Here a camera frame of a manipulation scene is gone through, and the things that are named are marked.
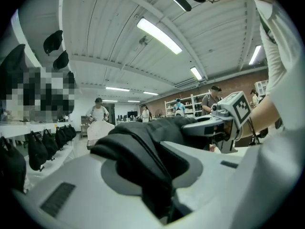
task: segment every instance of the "ceiling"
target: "ceiling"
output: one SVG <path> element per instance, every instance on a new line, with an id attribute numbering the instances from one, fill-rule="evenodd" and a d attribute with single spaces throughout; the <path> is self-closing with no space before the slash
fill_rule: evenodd
<path id="1" fill-rule="evenodd" d="M 259 17 L 252 0 L 222 0 L 199 4 L 184 12 L 171 0 L 55 0 L 63 37 L 77 84 L 94 89 L 103 99 L 153 99 L 143 91 L 169 93 L 198 86 L 190 68 L 196 66 L 205 83 L 263 69 Z M 145 17 L 181 48 L 178 55 L 137 28 Z M 139 43 L 144 37 L 146 43 Z M 130 92 L 105 87 L 130 89 Z"/>

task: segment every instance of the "white sleeve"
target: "white sleeve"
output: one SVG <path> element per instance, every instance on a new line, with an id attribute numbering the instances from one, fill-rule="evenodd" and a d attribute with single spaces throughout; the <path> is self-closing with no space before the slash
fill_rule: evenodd
<path id="1" fill-rule="evenodd" d="M 107 110 L 104 106 L 102 106 L 102 107 L 103 107 L 104 113 L 105 113 L 106 115 L 109 114 L 108 110 Z"/>
<path id="2" fill-rule="evenodd" d="M 92 107 L 87 111 L 86 116 L 90 117 L 91 113 L 92 113 Z"/>
<path id="3" fill-rule="evenodd" d="M 266 89 L 266 95 L 269 95 L 286 74 L 286 69 L 281 60 L 278 46 L 269 39 L 262 25 L 260 26 L 260 31 L 268 61 L 269 82 Z"/>

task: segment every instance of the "fluorescent light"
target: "fluorescent light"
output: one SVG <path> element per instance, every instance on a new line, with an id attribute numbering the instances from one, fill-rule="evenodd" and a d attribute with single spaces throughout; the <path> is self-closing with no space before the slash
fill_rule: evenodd
<path id="1" fill-rule="evenodd" d="M 255 59 L 256 59 L 256 57 L 257 57 L 257 55 L 258 55 L 258 53 L 259 53 L 261 47 L 262 47 L 262 46 L 257 46 L 257 47 L 256 47 L 256 49 L 255 49 L 255 51 L 254 51 L 254 53 L 253 53 L 252 59 L 251 59 L 251 61 L 249 62 L 249 65 L 251 65 L 251 64 L 254 63 L 254 61 L 255 61 Z"/>
<path id="2" fill-rule="evenodd" d="M 129 89 L 123 89 L 123 88 L 115 88 L 115 87 L 106 87 L 107 90 L 116 90 L 116 91 L 124 91 L 129 92 Z"/>
<path id="3" fill-rule="evenodd" d="M 154 94 L 154 93 L 149 93 L 149 92 L 144 92 L 144 94 L 159 95 L 159 94 Z"/>
<path id="4" fill-rule="evenodd" d="M 198 81 L 202 80 L 202 76 L 200 75 L 196 67 L 191 68 L 191 72 L 196 76 Z"/>
<path id="5" fill-rule="evenodd" d="M 139 23 L 137 24 L 137 27 L 162 42 L 175 54 L 179 54 L 182 52 L 182 49 L 168 35 L 166 35 L 162 30 L 150 23 L 148 20 L 144 18 L 140 19 Z"/>
<path id="6" fill-rule="evenodd" d="M 177 3 L 177 4 L 180 6 L 180 8 L 182 8 L 182 9 L 186 12 L 186 10 L 184 9 L 184 7 L 182 7 L 180 3 L 178 3 L 176 0 L 173 0 L 173 1 L 174 1 L 175 3 Z"/>

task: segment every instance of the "forearm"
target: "forearm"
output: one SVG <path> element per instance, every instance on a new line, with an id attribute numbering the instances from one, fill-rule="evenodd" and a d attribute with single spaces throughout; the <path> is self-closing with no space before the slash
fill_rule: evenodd
<path id="1" fill-rule="evenodd" d="M 208 107 L 208 106 L 206 106 L 206 105 L 203 105 L 202 108 L 203 108 L 204 111 L 206 111 L 206 112 L 208 112 L 208 113 L 211 112 L 211 108 Z"/>
<path id="2" fill-rule="evenodd" d="M 266 96 L 251 113 L 251 120 L 253 122 L 255 132 L 260 132 L 268 128 L 279 118 L 280 115 L 269 96 Z M 252 131 L 248 123 L 245 123 L 243 125 L 242 137 L 247 137 L 250 135 L 252 135 Z"/>

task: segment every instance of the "person in white shirt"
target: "person in white shirt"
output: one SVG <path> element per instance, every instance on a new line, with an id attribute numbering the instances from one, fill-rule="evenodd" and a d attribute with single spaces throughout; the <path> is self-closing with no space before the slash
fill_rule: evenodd
<path id="1" fill-rule="evenodd" d="M 142 119 L 144 123 L 149 122 L 149 110 L 146 105 L 143 106 Z"/>
<path id="2" fill-rule="evenodd" d="M 259 104 L 259 96 L 255 89 L 252 89 L 251 96 L 252 96 L 252 106 L 253 108 L 256 108 Z"/>
<path id="3" fill-rule="evenodd" d="M 86 116 L 90 121 L 108 120 L 109 112 L 104 106 L 102 106 L 102 103 L 103 100 L 98 97 L 95 100 L 95 106 L 91 107 L 87 111 Z"/>
<path id="4" fill-rule="evenodd" d="M 220 0 L 197 0 L 198 2 Z M 295 25 L 276 0 L 254 0 L 260 15 L 260 33 L 268 61 L 269 83 L 266 97 L 252 111 L 251 119 L 256 132 L 266 129 L 279 118 L 279 113 L 269 97 L 287 71 L 305 62 L 304 45 Z M 240 137 L 250 136 L 252 130 L 246 123 Z"/>

